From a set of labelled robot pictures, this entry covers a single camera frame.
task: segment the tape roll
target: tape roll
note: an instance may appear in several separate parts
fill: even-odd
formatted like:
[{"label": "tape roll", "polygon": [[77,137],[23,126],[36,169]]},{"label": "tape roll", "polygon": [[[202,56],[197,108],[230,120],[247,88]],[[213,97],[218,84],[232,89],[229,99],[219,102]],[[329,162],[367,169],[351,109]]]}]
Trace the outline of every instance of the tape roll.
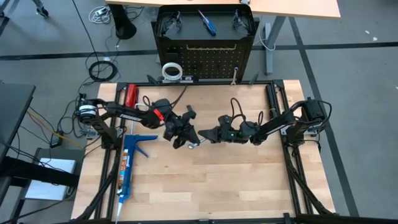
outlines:
[{"label": "tape roll", "polygon": [[[178,70],[178,74],[176,74],[176,75],[167,74],[166,69],[168,69],[168,68],[176,68]],[[170,81],[179,80],[182,77],[182,67],[179,64],[174,63],[174,62],[166,63],[162,67],[162,75],[166,80],[170,80]]]}]

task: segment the pegboard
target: pegboard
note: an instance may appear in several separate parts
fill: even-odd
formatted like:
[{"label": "pegboard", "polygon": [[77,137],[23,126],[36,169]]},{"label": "pegboard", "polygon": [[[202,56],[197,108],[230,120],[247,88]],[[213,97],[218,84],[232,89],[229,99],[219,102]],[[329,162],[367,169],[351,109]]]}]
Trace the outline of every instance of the pegboard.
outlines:
[{"label": "pegboard", "polygon": [[[217,27],[216,37],[211,36],[197,10],[201,10]],[[237,5],[212,5],[211,11],[203,5],[162,6],[154,26],[155,40],[162,65],[175,62],[183,68],[184,76],[200,78],[233,78],[238,68],[237,82],[242,80],[256,33],[250,7]],[[236,9],[252,28],[247,35],[236,32],[231,25]],[[178,10],[182,14],[183,26],[180,32],[161,35],[162,18]]]}]

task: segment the black pegboard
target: black pegboard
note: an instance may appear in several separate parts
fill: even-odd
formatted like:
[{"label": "black pegboard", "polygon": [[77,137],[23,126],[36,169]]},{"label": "black pegboard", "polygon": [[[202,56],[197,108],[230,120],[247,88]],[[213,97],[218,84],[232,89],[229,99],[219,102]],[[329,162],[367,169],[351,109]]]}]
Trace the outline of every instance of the black pegboard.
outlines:
[{"label": "black pegboard", "polygon": [[[198,9],[217,28],[217,35],[211,36],[198,13]],[[233,27],[235,10],[242,13],[242,20],[251,31],[236,30]],[[160,34],[165,18],[176,11],[181,12],[182,28]],[[162,6],[154,26],[155,40],[162,65],[175,62],[182,66],[184,76],[194,78],[233,78],[242,80],[248,62],[256,27],[250,7],[243,4],[228,5],[183,5]]]}]

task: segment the desk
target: desk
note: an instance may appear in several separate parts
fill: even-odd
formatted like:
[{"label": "desk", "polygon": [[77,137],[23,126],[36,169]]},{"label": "desk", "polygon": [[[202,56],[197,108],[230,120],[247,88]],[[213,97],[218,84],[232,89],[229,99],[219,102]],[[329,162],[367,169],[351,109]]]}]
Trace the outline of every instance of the desk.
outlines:
[{"label": "desk", "polygon": [[[168,4],[239,4],[238,0],[105,0],[107,4],[132,5],[132,6],[155,6],[160,7]],[[273,51],[279,31],[287,16],[292,17],[310,17],[317,19],[339,19],[340,11],[337,0],[251,0],[250,8],[253,14],[271,14],[277,16],[272,25],[266,23],[264,29],[261,29],[266,49],[266,75],[274,73]],[[116,27],[123,26],[117,24],[117,21],[127,22],[127,16],[124,19],[122,15],[114,16]]]},{"label": "desk", "polygon": [[[98,98],[113,101],[116,86],[101,84]],[[298,80],[285,80],[284,86],[289,105],[304,99]],[[139,101],[144,95],[151,101],[160,98],[171,101],[182,89],[182,86],[140,87]],[[189,86],[174,111],[182,114],[186,112],[186,105],[192,105],[197,112],[196,119],[191,121],[196,131],[209,129],[218,124],[217,117],[231,114],[229,100],[236,97],[248,121],[256,121],[263,110],[266,122],[270,117],[264,92],[265,85]],[[300,111],[296,112],[295,115],[300,116]],[[129,133],[130,123],[126,122],[126,126]],[[159,138],[140,143],[150,158],[141,154],[134,158],[132,196],[124,203],[119,221],[275,218],[283,213],[294,216],[279,133],[271,134],[260,146],[205,142],[194,150],[186,146],[175,150],[171,142],[162,138],[163,131],[164,128],[151,130],[140,124],[134,126],[134,133],[158,134]],[[87,151],[96,146],[93,144]],[[333,211],[317,145],[306,142],[300,146],[300,153],[308,186],[324,206]],[[104,149],[97,149],[84,160],[72,218],[79,216],[95,195],[104,154]],[[298,196],[305,212],[300,191]],[[105,195],[103,214],[107,198]]]}]

